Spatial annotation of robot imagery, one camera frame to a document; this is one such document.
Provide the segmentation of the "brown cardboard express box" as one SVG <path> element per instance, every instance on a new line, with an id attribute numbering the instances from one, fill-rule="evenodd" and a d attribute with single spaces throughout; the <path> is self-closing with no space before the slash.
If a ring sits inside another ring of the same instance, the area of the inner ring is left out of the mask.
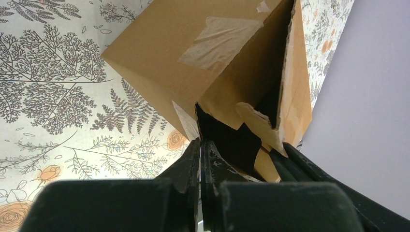
<path id="1" fill-rule="evenodd" d="M 156 0 L 103 59 L 189 140 L 278 182 L 312 120 L 299 0 Z"/>

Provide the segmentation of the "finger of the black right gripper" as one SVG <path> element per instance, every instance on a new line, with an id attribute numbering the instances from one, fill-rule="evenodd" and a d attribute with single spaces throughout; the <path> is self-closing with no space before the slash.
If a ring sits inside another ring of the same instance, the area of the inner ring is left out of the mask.
<path id="1" fill-rule="evenodd" d="M 330 176 L 290 143 L 287 156 L 272 149 L 269 156 L 283 182 L 329 182 L 340 187 L 352 201 L 366 232 L 408 232 L 410 221 Z"/>

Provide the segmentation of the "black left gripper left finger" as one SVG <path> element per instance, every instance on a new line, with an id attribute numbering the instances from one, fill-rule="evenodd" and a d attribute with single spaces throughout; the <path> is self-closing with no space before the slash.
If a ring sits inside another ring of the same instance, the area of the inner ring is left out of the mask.
<path id="1" fill-rule="evenodd" d="M 195 232 L 200 140 L 153 179 L 65 180 L 49 184 L 23 232 Z"/>

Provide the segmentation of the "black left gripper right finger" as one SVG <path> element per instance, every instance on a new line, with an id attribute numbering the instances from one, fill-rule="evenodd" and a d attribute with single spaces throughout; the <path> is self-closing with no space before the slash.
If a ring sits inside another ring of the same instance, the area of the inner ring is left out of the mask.
<path id="1" fill-rule="evenodd" d="M 346 193 L 329 182 L 251 182 L 201 144 L 202 213 L 210 232 L 362 232 Z"/>

